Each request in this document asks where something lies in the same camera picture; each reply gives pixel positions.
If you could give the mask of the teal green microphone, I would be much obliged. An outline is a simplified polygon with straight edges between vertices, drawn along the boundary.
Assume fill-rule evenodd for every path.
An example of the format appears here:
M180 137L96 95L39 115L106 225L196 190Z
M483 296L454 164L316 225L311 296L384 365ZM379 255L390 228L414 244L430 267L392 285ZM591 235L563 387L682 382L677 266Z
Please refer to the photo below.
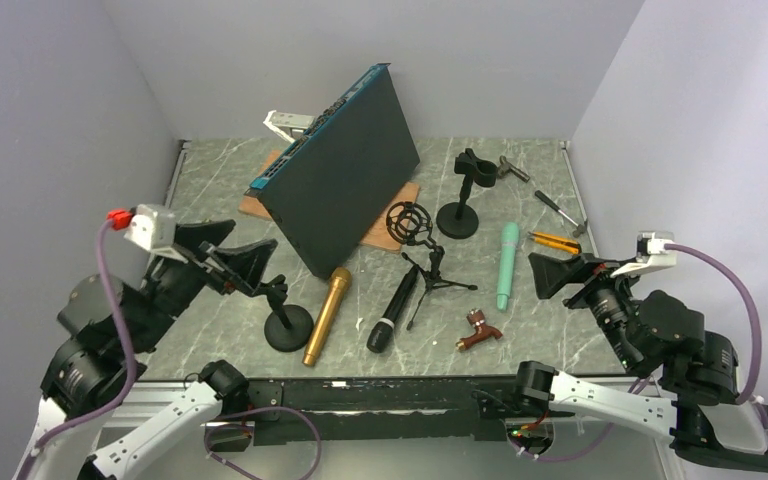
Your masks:
M507 310L512 293L519 235L519 226L514 222L506 223L501 231L500 260L496 289L496 307L501 312Z

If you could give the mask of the black stand with black microphone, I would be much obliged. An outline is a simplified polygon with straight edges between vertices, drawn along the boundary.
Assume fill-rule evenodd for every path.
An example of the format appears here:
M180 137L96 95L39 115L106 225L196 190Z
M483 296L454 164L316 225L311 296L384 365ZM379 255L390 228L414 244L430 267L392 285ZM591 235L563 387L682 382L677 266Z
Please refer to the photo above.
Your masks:
M294 352L304 348L313 332L314 322L307 309L287 304L289 286L284 275L269 282L259 282L255 296L265 296L271 313L264 323L268 345L279 352Z

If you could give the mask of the black round base mic stand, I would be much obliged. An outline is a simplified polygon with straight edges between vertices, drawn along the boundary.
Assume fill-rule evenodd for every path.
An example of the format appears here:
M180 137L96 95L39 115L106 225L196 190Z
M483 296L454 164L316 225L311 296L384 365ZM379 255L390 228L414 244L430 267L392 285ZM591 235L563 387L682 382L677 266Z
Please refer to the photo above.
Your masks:
M459 200L442 206L436 216L440 232L452 239L462 240L471 237L479 227L476 211L467 202L472 188L478 185L491 188L497 181L498 166L477 156L472 148L466 148L455 158L454 173L463 176Z

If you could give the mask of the gold microphone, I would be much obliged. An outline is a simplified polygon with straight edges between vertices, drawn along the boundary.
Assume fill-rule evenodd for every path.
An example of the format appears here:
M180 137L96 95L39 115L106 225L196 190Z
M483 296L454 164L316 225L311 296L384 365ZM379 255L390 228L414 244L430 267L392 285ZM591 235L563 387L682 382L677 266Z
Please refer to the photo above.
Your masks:
M314 367L319 360L352 280L352 273L345 267L337 267L333 271L329 279L328 291L304 351L302 360L304 366Z

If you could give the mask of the black microphone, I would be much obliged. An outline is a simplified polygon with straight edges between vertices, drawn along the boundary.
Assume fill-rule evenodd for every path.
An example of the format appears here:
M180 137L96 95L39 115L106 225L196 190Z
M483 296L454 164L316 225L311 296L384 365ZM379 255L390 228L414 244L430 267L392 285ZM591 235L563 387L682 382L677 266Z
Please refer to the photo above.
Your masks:
M393 297L384 310L380 319L373 325L366 347L372 353L383 353L390 344L397 322L407 308L410 297L416 287L419 277L419 267L414 265L403 276Z

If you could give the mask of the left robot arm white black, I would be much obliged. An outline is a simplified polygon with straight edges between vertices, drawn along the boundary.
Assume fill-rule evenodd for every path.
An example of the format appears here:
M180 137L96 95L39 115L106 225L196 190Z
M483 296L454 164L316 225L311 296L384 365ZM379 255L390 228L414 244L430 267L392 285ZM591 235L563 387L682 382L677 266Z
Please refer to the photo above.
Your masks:
M31 441L16 478L40 477L43 464L54 461L58 438L124 401L146 370L137 355L154 351L204 288L220 295L266 294L270 286L262 277L278 243L266 239L220 248L235 226L232 220L178 224L170 213L108 214L95 243L99 272L75 287L58 314L70 337L55 353L41 384L41 400L58 407L64 420ZM151 254L140 287L110 274L104 249L110 231L122 232Z

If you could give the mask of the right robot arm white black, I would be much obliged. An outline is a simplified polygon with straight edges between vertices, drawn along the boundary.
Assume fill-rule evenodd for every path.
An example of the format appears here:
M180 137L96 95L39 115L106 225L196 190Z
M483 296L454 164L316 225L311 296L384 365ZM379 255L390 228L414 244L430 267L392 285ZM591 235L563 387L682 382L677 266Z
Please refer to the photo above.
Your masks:
M644 299L632 295L642 275L673 267L679 251L671 241L648 240L628 260L530 254L537 296L547 300L576 285L565 306L589 311L624 371L640 380L657 374L666 396L621 392L524 361L511 406L521 415L596 417L664 442L697 465L768 473L768 407L751 393L759 353L752 353L748 376L740 381L731 341L707 330L702 313L661 290Z

